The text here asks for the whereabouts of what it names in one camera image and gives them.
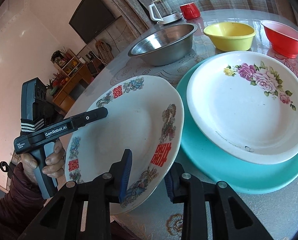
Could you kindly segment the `left hand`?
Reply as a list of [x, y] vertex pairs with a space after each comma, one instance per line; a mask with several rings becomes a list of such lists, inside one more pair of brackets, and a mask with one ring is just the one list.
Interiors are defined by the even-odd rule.
[[[60, 178], [64, 175], [64, 156], [65, 150], [62, 142], [57, 140], [54, 144], [54, 152], [45, 159], [46, 165], [42, 169], [42, 172], [50, 178]], [[37, 180], [34, 175], [34, 170], [37, 168], [37, 161], [28, 153], [21, 154], [21, 163], [23, 165], [24, 174], [35, 185]]]

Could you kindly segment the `dark red sleeve forearm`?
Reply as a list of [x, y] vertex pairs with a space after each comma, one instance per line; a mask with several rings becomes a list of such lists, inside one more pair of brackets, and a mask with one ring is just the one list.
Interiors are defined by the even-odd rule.
[[25, 175], [22, 163], [14, 174], [10, 191], [0, 198], [0, 239], [18, 239], [46, 202], [40, 188]]

